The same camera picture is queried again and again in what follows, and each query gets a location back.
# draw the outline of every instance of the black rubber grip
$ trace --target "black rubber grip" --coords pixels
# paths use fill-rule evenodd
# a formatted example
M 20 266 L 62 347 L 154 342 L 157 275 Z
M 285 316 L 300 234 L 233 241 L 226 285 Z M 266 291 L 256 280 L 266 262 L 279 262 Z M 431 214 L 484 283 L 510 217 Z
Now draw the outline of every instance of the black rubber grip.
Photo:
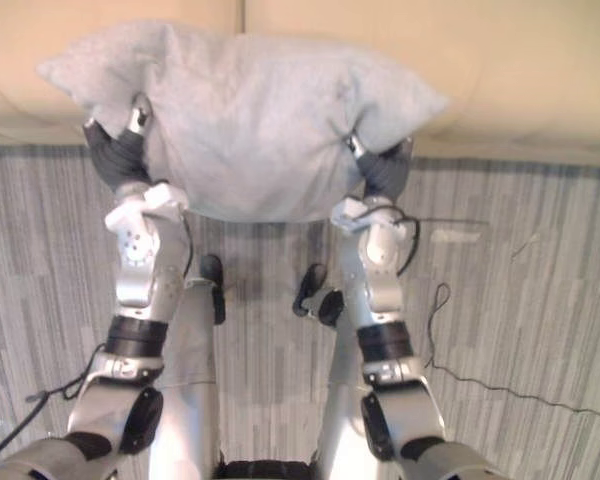
M 405 443 L 400 450 L 400 455 L 402 458 L 417 462 L 424 452 L 440 443 L 444 443 L 444 440 L 438 437 L 417 438 Z
M 398 199 L 409 177 L 409 157 L 401 145 L 376 155 L 366 152 L 357 160 L 358 169 L 366 181 L 364 196 Z
M 126 357 L 159 357 L 168 328 L 164 322 L 115 316 L 104 351 Z
M 111 452 L 111 443 L 102 435 L 91 432 L 71 432 L 64 439 L 78 447 L 87 462 Z
M 358 345 L 365 362 L 413 356 L 411 339 L 404 322 L 390 322 L 358 330 Z
M 214 478 L 267 478 L 311 480 L 317 478 L 304 462 L 279 460 L 234 461 L 220 465 Z
M 144 138 L 141 135 L 125 129 L 117 139 L 112 139 L 97 122 L 85 126 L 83 131 L 93 166 L 111 190 L 130 181 L 151 183 L 143 162 Z

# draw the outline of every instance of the wire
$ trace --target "wire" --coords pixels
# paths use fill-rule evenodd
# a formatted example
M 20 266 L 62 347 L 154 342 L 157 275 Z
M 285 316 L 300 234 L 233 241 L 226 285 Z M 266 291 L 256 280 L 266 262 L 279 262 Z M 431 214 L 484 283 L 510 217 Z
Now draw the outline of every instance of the wire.
M 420 220 L 416 217 L 409 217 L 405 215 L 405 218 L 398 220 L 396 223 L 399 224 L 404 222 L 413 223 L 415 230 L 411 239 L 411 249 L 409 250 L 406 260 L 398 270 L 398 277 L 407 271 L 407 268 L 409 268 L 409 265 L 411 265 L 411 261 L 415 258 L 416 253 L 418 253 L 418 247 L 420 246 Z
M 545 405 L 548 405 L 550 407 L 564 408 L 574 414 L 590 413 L 592 415 L 596 415 L 596 416 L 600 417 L 600 411 L 598 411 L 598 410 L 593 410 L 591 408 L 572 407 L 571 405 L 567 405 L 566 403 L 552 402 L 551 400 L 547 400 L 546 398 L 540 397 L 538 395 L 529 395 L 529 394 L 525 394 L 525 393 L 519 393 L 510 387 L 489 385 L 477 378 L 460 376 L 456 372 L 454 372 L 451 368 L 449 368 L 445 365 L 438 364 L 436 362 L 436 344 L 433 340 L 433 333 L 432 333 L 433 332 L 433 321 L 436 316 L 436 313 L 438 313 L 442 309 L 442 307 L 444 307 L 447 304 L 447 302 L 449 301 L 450 298 L 451 298 L 451 287 L 449 286 L 449 284 L 447 284 L 445 282 L 440 283 L 438 285 L 438 287 L 436 288 L 435 300 L 433 302 L 433 306 L 431 307 L 431 312 L 429 312 L 429 318 L 427 320 L 427 337 L 429 339 L 429 350 L 431 353 L 429 356 L 429 360 L 425 364 L 425 368 L 430 365 L 434 369 L 442 370 L 443 372 L 446 372 L 448 375 L 452 376 L 458 382 L 475 383 L 475 384 L 480 385 L 485 390 L 506 392 L 507 394 L 512 395 L 516 398 L 520 398 L 523 400 L 535 400 L 537 402 L 544 403 Z
M 407 254 L 406 260 L 404 261 L 404 263 L 402 264 L 402 266 L 398 269 L 398 271 L 396 273 L 396 275 L 398 277 L 400 277 L 404 272 L 406 272 L 407 268 L 409 267 L 409 265 L 411 265 L 411 262 L 413 261 L 414 257 L 416 256 L 416 253 L 418 252 L 418 247 L 420 245 L 420 220 L 416 217 L 412 217 L 410 215 L 405 214 L 404 211 L 400 207 L 398 207 L 397 205 L 393 205 L 393 204 L 378 205 L 377 207 L 370 208 L 363 214 L 355 217 L 353 220 L 360 220 L 361 218 L 368 217 L 369 215 L 371 215 L 379 210 L 391 210 L 393 212 L 399 213 L 400 218 L 398 218 L 397 220 L 395 220 L 393 222 L 394 225 L 400 225 L 401 223 L 413 223 L 413 225 L 414 225 L 411 249 L 409 250 L 409 253 Z
M 187 265 L 184 268 L 184 274 L 182 275 L 182 278 L 187 278 L 189 270 L 191 269 L 191 263 L 193 262 L 193 234 L 191 233 L 189 221 L 184 214 L 182 214 L 182 223 L 184 224 L 184 229 L 187 232 L 187 237 L 189 238 L 189 258 L 187 259 Z
M 7 445 L 9 445 L 13 441 L 13 439 L 16 438 L 20 434 L 20 432 L 22 432 L 22 430 L 24 430 L 25 427 L 27 425 L 29 425 L 33 421 L 33 419 L 38 416 L 38 414 L 45 407 L 45 405 L 49 401 L 49 398 L 51 398 L 52 395 L 55 395 L 56 393 L 62 393 L 62 398 L 67 401 L 72 400 L 78 396 L 78 394 L 80 393 L 80 390 L 82 389 L 82 386 L 84 385 L 85 380 L 87 379 L 87 375 L 89 374 L 89 371 L 91 370 L 91 366 L 93 365 L 93 360 L 96 357 L 96 353 L 98 353 L 98 351 L 100 349 L 102 349 L 103 347 L 104 347 L 104 343 L 101 343 L 93 350 L 93 353 L 91 354 L 91 358 L 89 359 L 89 363 L 87 364 L 87 367 L 82 371 L 82 373 L 79 376 L 77 376 L 70 382 L 66 383 L 65 385 L 63 385 L 61 387 L 54 388 L 53 390 L 42 390 L 42 391 L 36 393 L 35 395 L 30 395 L 26 398 L 27 403 L 32 403 L 32 402 L 35 402 L 36 400 L 38 401 L 38 403 L 36 404 L 35 407 L 33 407 L 31 412 L 29 412 L 29 415 L 27 415 L 24 418 L 24 420 L 22 420 L 11 431 L 11 433 L 9 433 L 9 435 L 7 435 L 6 438 L 0 442 L 0 452 L 2 450 L 4 450 L 7 447 Z M 69 390 L 78 384 L 79 384 L 78 388 L 74 392 L 69 393 Z
M 421 218 L 420 223 L 463 223 L 465 225 L 489 225 L 486 220 L 476 220 L 474 218 Z

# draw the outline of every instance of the beige couch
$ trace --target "beige couch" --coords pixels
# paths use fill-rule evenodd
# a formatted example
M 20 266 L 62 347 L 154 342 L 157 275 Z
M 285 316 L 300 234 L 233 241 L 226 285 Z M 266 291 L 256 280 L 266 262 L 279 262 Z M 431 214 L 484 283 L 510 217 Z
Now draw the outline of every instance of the beige couch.
M 600 165 L 600 0 L 0 0 L 0 144 L 82 143 L 35 65 L 134 18 L 369 45 L 452 100 L 419 154 Z

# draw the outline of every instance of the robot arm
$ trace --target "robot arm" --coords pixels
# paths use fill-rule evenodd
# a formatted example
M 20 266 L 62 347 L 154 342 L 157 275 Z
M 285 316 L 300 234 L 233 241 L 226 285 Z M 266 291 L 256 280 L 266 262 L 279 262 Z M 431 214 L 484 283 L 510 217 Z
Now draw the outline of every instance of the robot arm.
M 406 181 L 407 159 L 394 157 L 391 164 L 366 151 L 355 135 L 348 145 L 367 179 L 365 199 L 344 199 L 331 220 L 345 234 L 345 303 L 362 350 L 363 378 L 372 388 L 362 401 L 369 448 L 380 460 L 393 461 L 405 479 L 504 479 L 469 447 L 446 441 L 442 415 L 411 346 L 396 274 L 408 219 L 393 203 Z
M 105 220 L 120 253 L 115 313 L 68 434 L 4 460 L 0 480 L 115 478 L 118 463 L 153 440 L 163 402 L 151 385 L 164 366 L 162 346 L 183 291 L 191 239 L 182 216 L 186 195 L 165 183 L 151 186 L 142 165 L 150 115 L 148 101 L 138 97 L 127 129 L 113 142 L 97 123 L 85 126 L 96 170 L 116 193 Z

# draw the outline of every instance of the gray striped carpet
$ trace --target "gray striped carpet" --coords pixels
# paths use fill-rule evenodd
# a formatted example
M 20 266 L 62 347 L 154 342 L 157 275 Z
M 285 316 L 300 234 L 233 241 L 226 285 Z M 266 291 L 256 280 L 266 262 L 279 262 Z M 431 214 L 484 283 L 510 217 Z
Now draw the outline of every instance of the gray striped carpet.
M 439 282 L 437 363 L 493 385 L 600 410 L 600 169 L 418 160 L 401 200 L 427 222 L 403 277 L 415 347 Z M 0 148 L 0 439 L 24 397 L 75 376 L 105 337 L 113 304 L 112 197 L 79 148 Z M 242 225 L 196 219 L 197 253 L 226 269 L 227 322 L 216 329 L 222 448 L 228 459 L 308 460 L 333 334 L 290 312 L 315 261 L 334 265 L 326 223 Z M 573 414 L 434 370 L 450 435 L 518 479 L 600 479 L 600 417 Z M 61 434 L 53 399 L 8 452 Z M 146 478 L 146 456 L 121 478 Z

